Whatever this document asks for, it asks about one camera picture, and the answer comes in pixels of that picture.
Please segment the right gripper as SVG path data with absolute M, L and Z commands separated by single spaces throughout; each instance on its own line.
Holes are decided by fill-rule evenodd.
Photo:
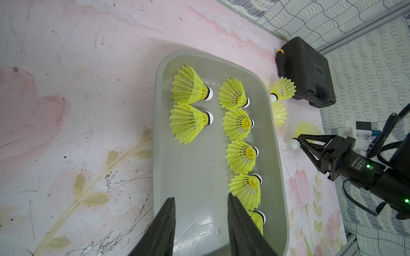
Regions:
M 389 161 L 379 155 L 379 163 L 353 151 L 356 140 L 352 137 L 301 134 L 297 139 L 316 169 L 324 175 L 329 174 L 329 180 L 342 176 L 345 182 L 382 199 L 378 206 L 368 208 L 353 199 L 343 184 L 345 196 L 354 205 L 373 216 L 378 216 L 386 205 L 390 205 L 397 211 L 396 219 L 410 218 L 409 139 L 383 146 L 381 151 L 397 151 Z

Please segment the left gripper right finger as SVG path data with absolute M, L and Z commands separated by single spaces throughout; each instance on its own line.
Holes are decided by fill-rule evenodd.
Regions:
M 229 194 L 227 207 L 231 255 L 274 256 L 274 250 L 259 232 L 239 199 Z

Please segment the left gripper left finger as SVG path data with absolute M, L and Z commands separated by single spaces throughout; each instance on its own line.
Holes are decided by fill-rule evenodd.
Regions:
M 129 256 L 172 256 L 176 227 L 175 198 L 166 199 Z

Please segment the yellow shuttlecock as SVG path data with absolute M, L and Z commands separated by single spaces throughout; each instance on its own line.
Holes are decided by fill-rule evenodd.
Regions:
M 246 96 L 241 81 L 233 77 L 222 83 L 218 100 L 219 104 L 226 109 L 247 108 L 250 105 L 250 99 Z
M 238 175 L 247 175 L 253 170 L 259 149 L 243 140 L 233 140 L 226 150 L 227 164 Z
M 257 173 L 238 175 L 231 180 L 229 192 L 239 199 L 247 211 L 253 211 L 261 202 L 262 182 L 262 176 Z
M 214 121 L 211 112 L 202 112 L 183 102 L 174 104 L 171 110 L 170 127 L 180 143 L 191 143 L 197 135 Z
M 231 108 L 223 117 L 223 127 L 230 140 L 243 140 L 247 138 L 255 121 L 241 108 Z
M 279 128 L 287 119 L 286 107 L 280 101 L 272 102 L 271 106 L 275 127 Z
M 291 140 L 290 146 L 292 149 L 299 149 L 301 147 L 301 143 L 298 141 L 298 137 L 301 134 L 322 135 L 322 131 L 311 122 L 299 123 L 296 128 L 295 136 Z
M 267 220 L 265 214 L 260 210 L 248 211 L 248 214 L 251 217 L 255 226 L 258 228 L 259 232 L 263 235 L 263 225 L 266 223 Z
M 203 83 L 200 76 L 189 65 L 182 66 L 172 81 L 172 98 L 175 103 L 192 104 L 213 98 L 213 90 Z
M 292 98 L 296 94 L 296 86 L 291 79 L 280 78 L 277 80 L 270 92 L 271 102 L 277 102 Z

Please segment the grey plastic storage box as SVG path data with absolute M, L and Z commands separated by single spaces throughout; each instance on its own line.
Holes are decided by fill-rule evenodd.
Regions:
M 213 123 L 188 144 L 180 143 L 170 127 L 172 81 L 184 65 L 194 68 L 214 96 L 195 108 L 212 113 Z M 175 256 L 230 254 L 227 198 L 234 178 L 226 160 L 229 137 L 223 130 L 225 108 L 218 92 L 227 79 L 241 81 L 250 105 L 246 112 L 255 125 L 246 138 L 259 150 L 253 172 L 262 179 L 259 209 L 266 215 L 264 238 L 280 256 L 288 251 L 289 221 L 284 178 L 271 101 L 261 79 L 253 72 L 210 54 L 179 50 L 165 56 L 156 76 L 153 136 L 154 212 L 167 198 L 176 203 Z

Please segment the black plastic tool case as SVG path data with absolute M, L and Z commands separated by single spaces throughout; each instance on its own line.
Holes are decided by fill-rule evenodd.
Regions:
M 306 100 L 311 106 L 325 108 L 336 103 L 328 60 L 301 37 L 285 43 L 285 78 L 296 86 L 296 100 Z

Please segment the black handled screwdriver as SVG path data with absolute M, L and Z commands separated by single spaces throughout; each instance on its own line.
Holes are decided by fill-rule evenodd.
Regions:
M 278 68 L 278 76 L 279 77 L 285 77 L 285 61 L 286 61 L 286 57 L 285 57 L 285 53 L 283 49 L 278 50 L 278 52 L 276 53 L 275 56 L 275 61 L 277 64 L 277 68 Z

